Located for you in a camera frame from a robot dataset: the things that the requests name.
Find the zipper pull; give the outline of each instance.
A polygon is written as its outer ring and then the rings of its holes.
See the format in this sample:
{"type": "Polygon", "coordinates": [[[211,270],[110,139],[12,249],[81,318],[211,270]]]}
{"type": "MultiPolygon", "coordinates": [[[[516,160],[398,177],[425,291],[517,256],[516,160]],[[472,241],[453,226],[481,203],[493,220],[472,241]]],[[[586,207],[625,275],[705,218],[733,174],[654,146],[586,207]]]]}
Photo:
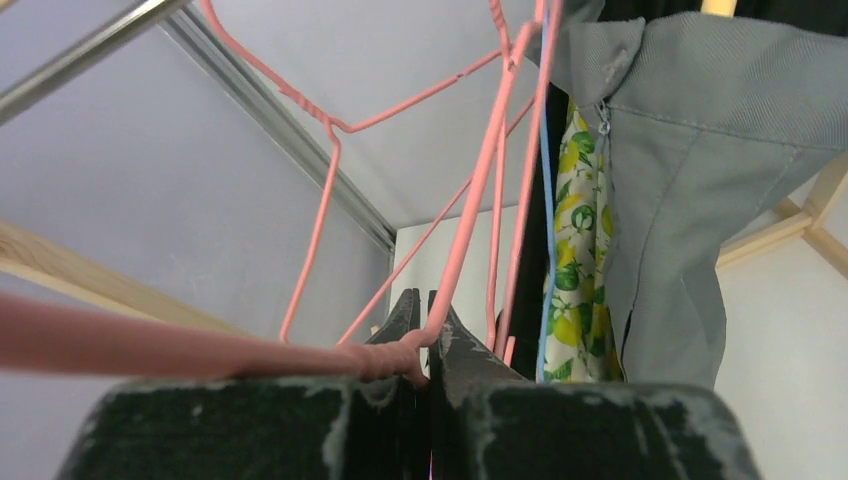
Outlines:
{"type": "Polygon", "coordinates": [[[610,130],[609,109],[607,108],[607,103],[601,100],[595,108],[598,111],[598,116],[601,117],[601,124],[598,125],[598,134],[605,137],[609,135],[610,130]]]}

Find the white wall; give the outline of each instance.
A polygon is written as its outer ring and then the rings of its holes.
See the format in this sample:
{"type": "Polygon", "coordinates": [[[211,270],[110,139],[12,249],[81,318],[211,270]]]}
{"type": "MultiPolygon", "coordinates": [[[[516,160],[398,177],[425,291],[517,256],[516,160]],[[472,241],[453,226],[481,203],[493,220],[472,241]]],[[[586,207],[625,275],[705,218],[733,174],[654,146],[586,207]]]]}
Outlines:
{"type": "MultiPolygon", "coordinates": [[[[497,310],[503,303],[503,289],[509,268],[509,250],[512,248],[515,215],[517,207],[506,207],[501,216],[500,256],[498,259],[498,289],[495,296],[497,310]]],[[[426,299],[430,290],[436,290],[442,279],[442,271],[448,259],[453,237],[459,226],[459,219],[443,221],[436,227],[418,254],[398,275],[392,284],[391,303],[394,304],[405,288],[421,289],[421,298],[426,299]]],[[[398,230],[395,250],[395,265],[418,242],[429,224],[398,230]]],[[[489,277],[489,242],[492,232],[492,211],[481,212],[477,217],[468,257],[459,277],[453,308],[462,323],[477,338],[486,338],[486,282],[489,277]]],[[[422,321],[427,318],[427,302],[421,303],[422,321]]]]}
{"type": "MultiPolygon", "coordinates": [[[[0,15],[0,90],[128,3],[11,6],[0,15]]],[[[276,338],[321,189],[164,31],[0,128],[0,165],[0,219],[276,338]]],[[[388,267],[331,208],[292,341],[334,343],[388,267]]],[[[8,276],[0,288],[69,301],[8,276]]],[[[358,338],[367,335],[366,325],[358,338]]],[[[114,381],[0,373],[0,478],[51,478],[114,381]]]]}
{"type": "MultiPolygon", "coordinates": [[[[234,37],[319,106],[351,123],[441,82],[499,45],[489,5],[479,0],[239,0],[215,5],[234,37]]],[[[514,34],[532,18],[533,2],[504,1],[503,9],[514,34]]],[[[340,137],[342,170],[392,225],[434,218],[470,174],[500,68],[495,60],[389,122],[340,137]]],[[[522,64],[510,118],[532,96],[537,71],[529,62],[522,64]]],[[[284,103],[329,151],[323,127],[293,103],[284,103]]],[[[508,158],[524,158],[526,126],[524,122],[513,133],[508,158]]],[[[520,162],[507,163],[506,205],[517,202],[520,172],[520,162]]]]}
{"type": "MultiPolygon", "coordinates": [[[[809,186],[793,195],[796,202],[803,201],[809,186]]],[[[480,215],[453,300],[459,318],[478,338],[486,332],[491,217],[491,212],[480,215]]],[[[500,291],[514,219],[515,208],[504,209],[500,291]]],[[[848,198],[828,223],[848,244],[846,219],[848,198]]],[[[747,233],[771,221],[774,216],[766,214],[747,233]]],[[[457,223],[452,219],[437,227],[420,256],[398,277],[395,292],[437,288],[457,223]]],[[[426,227],[398,232],[396,264],[426,227]]],[[[739,417],[763,478],[848,478],[848,280],[803,240],[729,269],[719,279],[728,327],[716,391],[739,417]]]]}

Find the metal rail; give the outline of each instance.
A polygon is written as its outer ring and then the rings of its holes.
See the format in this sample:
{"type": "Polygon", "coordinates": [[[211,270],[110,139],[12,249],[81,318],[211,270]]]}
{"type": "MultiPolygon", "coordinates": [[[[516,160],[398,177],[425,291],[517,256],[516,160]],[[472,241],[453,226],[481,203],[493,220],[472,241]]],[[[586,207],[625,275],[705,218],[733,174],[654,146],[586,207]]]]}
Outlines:
{"type": "Polygon", "coordinates": [[[143,0],[0,94],[0,126],[129,43],[189,0],[143,0]]]}
{"type": "MultiPolygon", "coordinates": [[[[55,56],[24,80],[0,93],[0,126],[38,103],[110,53],[160,21],[183,49],[265,130],[271,139],[319,185],[327,178],[329,157],[263,82],[222,45],[189,0],[143,0],[97,31],[55,56]]],[[[394,253],[395,230],[344,174],[334,200],[387,253],[394,253]]]]}

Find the worn black paint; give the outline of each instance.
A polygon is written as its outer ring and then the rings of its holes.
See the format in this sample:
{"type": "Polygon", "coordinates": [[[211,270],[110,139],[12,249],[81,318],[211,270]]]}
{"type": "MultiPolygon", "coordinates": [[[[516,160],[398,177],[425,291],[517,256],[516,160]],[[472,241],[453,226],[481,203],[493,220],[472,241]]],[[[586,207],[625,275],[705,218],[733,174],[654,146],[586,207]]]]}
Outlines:
{"type": "MultiPolygon", "coordinates": [[[[369,342],[419,326],[407,290],[369,342]]],[[[60,478],[424,479],[431,450],[436,479],[759,478],[712,392],[535,385],[452,309],[430,374],[422,391],[399,377],[127,384],[100,402],[60,478]]]]}

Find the clothes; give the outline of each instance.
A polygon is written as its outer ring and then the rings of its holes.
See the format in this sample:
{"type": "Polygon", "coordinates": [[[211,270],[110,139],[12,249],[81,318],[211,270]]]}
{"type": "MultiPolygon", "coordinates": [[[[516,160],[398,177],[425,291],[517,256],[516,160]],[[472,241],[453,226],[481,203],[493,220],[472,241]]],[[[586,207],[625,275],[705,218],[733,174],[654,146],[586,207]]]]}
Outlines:
{"type": "MultiPolygon", "coordinates": [[[[599,21],[632,20],[638,17],[651,21],[683,11],[697,11],[700,5],[701,0],[607,0],[599,21]]],[[[579,5],[569,2],[569,11],[574,6],[579,5]]],[[[739,0],[736,16],[786,23],[828,35],[846,36],[848,34],[848,2],[842,0],[820,0],[816,3],[816,8],[810,8],[808,2],[800,0],[739,0]]],[[[549,131],[555,130],[556,127],[553,124],[555,124],[556,109],[561,108],[564,112],[567,98],[568,96],[559,88],[550,86],[549,131]]],[[[556,135],[551,134],[551,142],[554,139],[559,141],[556,135]]],[[[553,154],[551,161],[557,163],[556,156],[553,154]]],[[[519,264],[513,320],[510,325],[510,335],[517,339],[513,368],[531,379],[535,378],[534,362],[538,351],[537,340],[541,323],[543,294],[540,293],[540,289],[547,274],[544,197],[541,196],[543,194],[540,162],[537,160],[527,229],[524,233],[524,249],[519,264]]]]}
{"type": "Polygon", "coordinates": [[[711,387],[720,246],[848,149],[848,41],[683,13],[571,24],[557,43],[552,82],[596,141],[611,127],[604,272],[625,375],[711,387]]]}
{"type": "MultiPolygon", "coordinates": [[[[550,169],[559,166],[559,149],[567,121],[568,95],[554,85],[548,88],[545,108],[548,117],[548,149],[550,169]]],[[[545,189],[542,184],[542,159],[536,156],[536,171],[524,229],[521,261],[515,286],[509,335],[515,337],[511,367],[525,378],[536,378],[536,354],[539,351],[542,284],[548,269],[547,230],[545,226],[545,189]]]]}
{"type": "Polygon", "coordinates": [[[557,265],[544,380],[620,380],[602,266],[612,234],[603,156],[573,103],[560,147],[554,232],[557,265]]]}

